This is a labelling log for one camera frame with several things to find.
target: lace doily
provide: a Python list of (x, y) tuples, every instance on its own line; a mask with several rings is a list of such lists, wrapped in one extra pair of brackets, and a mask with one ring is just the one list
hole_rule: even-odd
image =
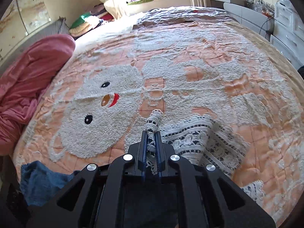
[(214, 164), (226, 175), (244, 160), (249, 145), (232, 128), (223, 127), (209, 115), (193, 116), (176, 125), (160, 128), (162, 141), (173, 145), (177, 155), (187, 158), (192, 164)]
[(151, 115), (147, 118), (147, 123), (145, 124), (145, 130), (148, 134), (147, 143), (147, 167), (151, 167), (153, 175), (157, 174), (157, 165), (155, 159), (155, 137), (154, 134), (157, 132), (159, 125), (161, 124), (164, 114), (161, 110), (152, 111)]
[(265, 196), (265, 193), (262, 190), (263, 184), (264, 183), (261, 180), (258, 180), (241, 188), (260, 207), (263, 206), (263, 197)]

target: silver bolt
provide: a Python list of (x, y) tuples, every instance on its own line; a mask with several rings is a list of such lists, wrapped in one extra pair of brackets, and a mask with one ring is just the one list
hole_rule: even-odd
[(207, 164), (206, 169), (209, 170), (209, 171), (214, 171), (215, 166), (213, 164)]
[(178, 155), (174, 154), (174, 155), (170, 156), (170, 159), (173, 161), (179, 161), (180, 157)]
[(125, 161), (130, 161), (130, 160), (132, 160), (132, 158), (133, 158), (133, 156), (130, 155), (130, 154), (125, 154), (125, 155), (123, 156), (123, 159), (124, 159)]
[(97, 168), (96, 164), (89, 164), (87, 166), (87, 170), (89, 170), (89, 171), (96, 170), (96, 168)]

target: folded clothes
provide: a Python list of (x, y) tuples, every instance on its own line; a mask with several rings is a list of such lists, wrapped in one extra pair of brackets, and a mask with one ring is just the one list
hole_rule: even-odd
[(107, 14), (105, 14), (104, 16), (100, 17), (100, 19), (103, 19), (104, 21), (112, 21), (114, 19), (114, 17), (107, 12)]
[(76, 28), (70, 29), (69, 33), (74, 38), (82, 36), (91, 29), (94, 29), (101, 21), (103, 20), (99, 19), (97, 16), (89, 16), (85, 19), (85, 22), (83, 24), (79, 25)]
[(102, 17), (104, 17), (104, 16), (107, 15), (107, 14), (109, 14), (109, 13), (106, 11), (106, 12), (103, 12), (103, 13), (101, 13), (101, 14), (98, 14), (97, 17), (98, 17), (99, 19), (101, 19)]
[(71, 28), (76, 28), (76, 27), (80, 26), (81, 24), (83, 24), (85, 22), (85, 19), (90, 16), (91, 16), (90, 12), (84, 13), (71, 25)]
[(100, 3), (99, 5), (94, 6), (94, 8), (92, 8), (90, 10), (91, 15), (94, 15), (94, 16), (97, 16), (98, 14), (101, 14), (104, 12), (106, 12), (106, 10), (105, 10), (103, 3)]
[(77, 34), (80, 33), (82, 30), (84, 30), (87, 26), (89, 26), (90, 24), (88, 22), (84, 22), (82, 24), (80, 24), (78, 27), (75, 28), (71, 28), (69, 30), (70, 34)]

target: white lace fabric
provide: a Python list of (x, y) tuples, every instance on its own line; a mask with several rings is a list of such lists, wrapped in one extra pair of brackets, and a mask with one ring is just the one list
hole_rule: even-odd
[[(163, 113), (154, 110), (145, 125), (148, 133), (147, 149), (152, 155), (155, 153), (154, 133), (162, 118)], [(177, 155), (185, 157), (192, 164), (214, 164), (229, 177), (244, 160), (249, 148), (230, 127), (224, 127), (209, 115), (193, 116), (176, 125), (165, 125), (160, 128), (160, 132), (162, 142), (172, 145)]]

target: bear nose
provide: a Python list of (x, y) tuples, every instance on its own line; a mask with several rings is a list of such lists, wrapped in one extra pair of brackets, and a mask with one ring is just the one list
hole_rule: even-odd
[(110, 101), (110, 94), (107, 94), (103, 97), (101, 101), (101, 106), (106, 106)]

